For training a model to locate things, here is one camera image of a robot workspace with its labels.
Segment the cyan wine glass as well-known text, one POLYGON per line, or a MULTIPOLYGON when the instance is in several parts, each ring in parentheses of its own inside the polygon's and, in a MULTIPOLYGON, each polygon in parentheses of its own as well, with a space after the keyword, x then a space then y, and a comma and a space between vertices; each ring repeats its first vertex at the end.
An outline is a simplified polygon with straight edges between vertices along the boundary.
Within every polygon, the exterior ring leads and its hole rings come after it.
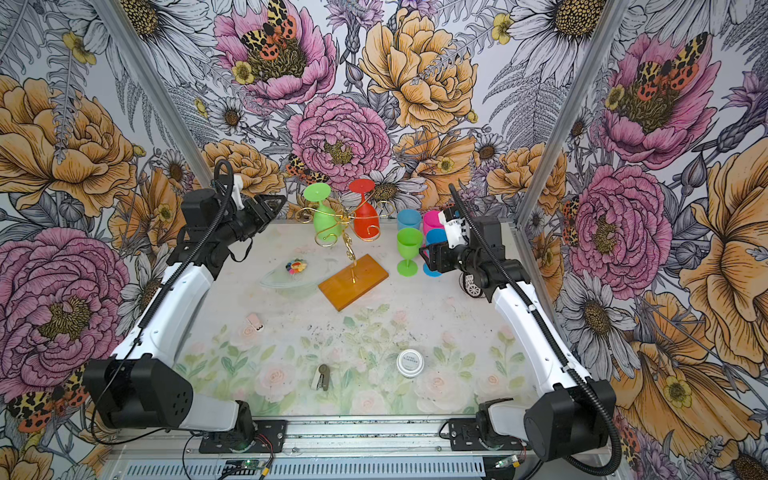
MULTIPOLYGON (((434 228, 427 232, 427 235, 426 235, 427 246, 436 244, 436 243, 442 243, 442 242, 445 242, 446 240, 447 240, 447 236, 443 229, 434 228)), ((423 271, 429 277, 435 278, 435 277, 441 276, 440 272, 431 270, 427 264, 424 264, 423 271)))

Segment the green wine glass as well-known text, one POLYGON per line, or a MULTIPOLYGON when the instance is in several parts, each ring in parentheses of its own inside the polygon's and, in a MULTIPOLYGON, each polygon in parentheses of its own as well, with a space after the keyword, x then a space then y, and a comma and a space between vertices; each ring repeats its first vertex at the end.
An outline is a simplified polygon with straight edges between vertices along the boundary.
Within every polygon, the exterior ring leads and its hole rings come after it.
POLYGON ((321 246, 333 245, 342 237, 340 217, 326 203, 330 195, 331 187, 322 182, 309 185, 303 193, 305 200, 313 204, 310 211, 313 217, 315 240, 321 246))
POLYGON ((416 228, 403 228, 397 234, 397 248, 402 260, 397 265, 401 276, 411 277, 417 273, 418 265, 415 258, 422 247, 423 233, 416 228))

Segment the magenta wine glass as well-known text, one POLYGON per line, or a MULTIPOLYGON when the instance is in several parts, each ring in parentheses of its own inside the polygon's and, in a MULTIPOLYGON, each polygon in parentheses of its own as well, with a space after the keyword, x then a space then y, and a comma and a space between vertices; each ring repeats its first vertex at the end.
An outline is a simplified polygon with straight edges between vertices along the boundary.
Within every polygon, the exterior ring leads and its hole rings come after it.
POLYGON ((432 230, 443 229, 444 226, 440 220, 440 210, 427 211, 422 218, 422 231, 427 235, 432 230))

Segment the light blue wine glass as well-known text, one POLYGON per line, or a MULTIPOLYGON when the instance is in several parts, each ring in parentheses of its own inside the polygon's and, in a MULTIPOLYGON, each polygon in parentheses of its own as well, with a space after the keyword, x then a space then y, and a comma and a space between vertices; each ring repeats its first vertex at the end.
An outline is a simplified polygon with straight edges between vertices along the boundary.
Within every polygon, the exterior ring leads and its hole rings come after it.
POLYGON ((421 229, 422 216, 418 210, 404 209, 397 213, 397 227, 399 230, 406 228, 421 229))

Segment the red wine glass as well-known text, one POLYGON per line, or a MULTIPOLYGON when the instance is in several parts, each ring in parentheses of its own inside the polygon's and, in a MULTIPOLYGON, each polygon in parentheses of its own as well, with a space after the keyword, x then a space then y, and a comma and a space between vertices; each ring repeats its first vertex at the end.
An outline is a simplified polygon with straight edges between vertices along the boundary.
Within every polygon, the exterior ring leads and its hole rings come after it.
POLYGON ((353 228, 364 241, 376 240, 381 232, 378 212, 368 200, 374 188, 375 183, 369 179, 357 179, 349 185, 350 191, 360 196, 360 202, 354 209, 353 228))

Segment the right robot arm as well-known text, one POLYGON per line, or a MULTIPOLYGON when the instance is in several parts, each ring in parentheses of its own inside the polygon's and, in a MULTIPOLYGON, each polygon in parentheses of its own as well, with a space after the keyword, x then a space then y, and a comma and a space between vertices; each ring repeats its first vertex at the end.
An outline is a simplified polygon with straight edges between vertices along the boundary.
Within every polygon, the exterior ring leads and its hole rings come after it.
POLYGON ((507 321, 528 358, 538 395, 527 408, 509 398, 481 403, 476 440, 486 448, 512 441, 540 462, 563 459, 595 477, 614 474, 622 461, 614 389, 594 379, 568 349, 522 263, 507 258, 499 220, 473 215, 457 189, 450 193, 452 206, 439 213, 445 241, 423 246, 419 254, 432 271, 460 272, 507 321))

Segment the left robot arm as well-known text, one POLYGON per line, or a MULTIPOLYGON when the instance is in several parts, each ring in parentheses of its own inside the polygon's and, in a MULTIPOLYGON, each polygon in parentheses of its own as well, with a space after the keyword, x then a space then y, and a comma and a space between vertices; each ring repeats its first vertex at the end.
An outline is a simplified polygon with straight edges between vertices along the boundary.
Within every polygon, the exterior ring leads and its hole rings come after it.
POLYGON ((110 429, 199 433, 214 445, 243 451, 256 437, 248 404, 195 392, 174 369, 176 357, 232 245, 251 243, 276 219, 283 195, 242 195, 233 164, 219 160, 210 187, 187 193, 186 224, 159 289, 126 338, 105 359, 91 360, 84 386, 94 401, 90 422, 110 429))

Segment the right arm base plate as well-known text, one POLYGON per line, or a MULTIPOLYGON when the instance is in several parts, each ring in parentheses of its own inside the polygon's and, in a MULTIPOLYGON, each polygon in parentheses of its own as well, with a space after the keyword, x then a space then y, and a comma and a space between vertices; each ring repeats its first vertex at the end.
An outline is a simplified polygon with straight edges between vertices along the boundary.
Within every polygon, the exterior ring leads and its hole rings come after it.
POLYGON ((513 451, 522 452, 526 447, 516 437, 483 437, 474 418, 451 418, 443 423, 438 435, 447 440, 454 452, 513 451))

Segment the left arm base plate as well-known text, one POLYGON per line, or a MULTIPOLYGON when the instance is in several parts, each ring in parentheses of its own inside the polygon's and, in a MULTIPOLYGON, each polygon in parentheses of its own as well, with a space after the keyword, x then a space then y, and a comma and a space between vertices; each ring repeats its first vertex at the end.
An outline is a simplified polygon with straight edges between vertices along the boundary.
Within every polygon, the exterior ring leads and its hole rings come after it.
POLYGON ((281 453, 287 437, 287 420, 253 420, 250 427, 205 433, 201 454, 281 453))

